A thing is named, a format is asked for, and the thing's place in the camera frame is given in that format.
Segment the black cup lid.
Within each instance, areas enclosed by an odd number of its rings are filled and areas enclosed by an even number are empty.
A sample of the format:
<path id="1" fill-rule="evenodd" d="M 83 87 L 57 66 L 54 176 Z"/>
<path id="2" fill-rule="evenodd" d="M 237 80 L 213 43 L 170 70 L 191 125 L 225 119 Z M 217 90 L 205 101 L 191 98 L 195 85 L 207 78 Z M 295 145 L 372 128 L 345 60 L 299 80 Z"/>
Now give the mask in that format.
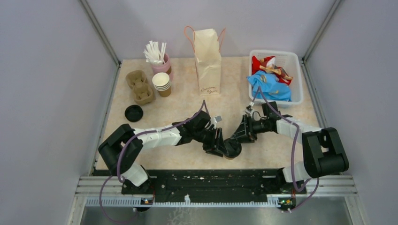
<path id="1" fill-rule="evenodd" d="M 241 143 L 238 140 L 226 139 L 225 143 L 225 153 L 224 156 L 234 157 L 239 156 L 242 151 Z"/>

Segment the brown paper coffee cup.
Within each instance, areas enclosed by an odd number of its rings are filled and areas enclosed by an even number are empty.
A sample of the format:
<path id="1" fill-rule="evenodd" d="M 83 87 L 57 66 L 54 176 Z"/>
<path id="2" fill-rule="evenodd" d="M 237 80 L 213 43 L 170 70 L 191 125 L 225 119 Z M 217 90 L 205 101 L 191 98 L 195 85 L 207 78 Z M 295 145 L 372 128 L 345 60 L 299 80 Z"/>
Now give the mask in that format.
<path id="1" fill-rule="evenodd" d="M 237 156 L 234 156 L 234 157 L 224 156 L 224 158 L 227 160 L 233 160 L 233 159 L 237 158 Z"/>

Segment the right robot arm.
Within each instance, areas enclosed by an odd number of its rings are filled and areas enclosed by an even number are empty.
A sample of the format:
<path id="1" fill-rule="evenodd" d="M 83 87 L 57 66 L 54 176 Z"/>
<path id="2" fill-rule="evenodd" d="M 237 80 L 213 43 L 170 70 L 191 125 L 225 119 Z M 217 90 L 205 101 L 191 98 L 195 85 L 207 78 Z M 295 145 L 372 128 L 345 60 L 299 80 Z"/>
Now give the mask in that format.
<path id="1" fill-rule="evenodd" d="M 248 106 L 242 120 L 232 134 L 225 141 L 228 151 L 236 156 L 242 149 L 243 143 L 254 143 L 258 134 L 274 132 L 285 135 L 293 140 L 292 148 L 296 144 L 302 145 L 303 160 L 277 170 L 275 187 L 281 193 L 288 193 L 291 189 L 301 191 L 304 187 L 299 182 L 319 178 L 349 169 L 349 160 L 344 150 L 338 131 L 333 127 L 320 128 L 310 126 L 291 117 L 281 115 L 275 102 L 262 104 L 263 117 L 253 118 L 254 111 Z"/>

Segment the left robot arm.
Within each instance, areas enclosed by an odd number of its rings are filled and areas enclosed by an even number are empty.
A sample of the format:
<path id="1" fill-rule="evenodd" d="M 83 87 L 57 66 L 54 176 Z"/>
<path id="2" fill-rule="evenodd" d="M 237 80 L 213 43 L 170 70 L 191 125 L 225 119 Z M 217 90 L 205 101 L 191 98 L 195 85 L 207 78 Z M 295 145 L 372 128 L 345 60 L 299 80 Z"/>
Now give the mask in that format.
<path id="1" fill-rule="evenodd" d="M 139 153 L 160 146 L 179 146 L 193 140 L 201 143 L 208 154 L 223 157 L 228 153 L 222 129 L 211 124 L 211 117 L 205 111 L 168 127 L 133 129 L 129 124 L 122 124 L 99 146 L 98 151 L 111 175 L 130 181 L 138 193 L 144 194 L 149 191 L 151 182 L 143 166 L 135 161 Z"/>

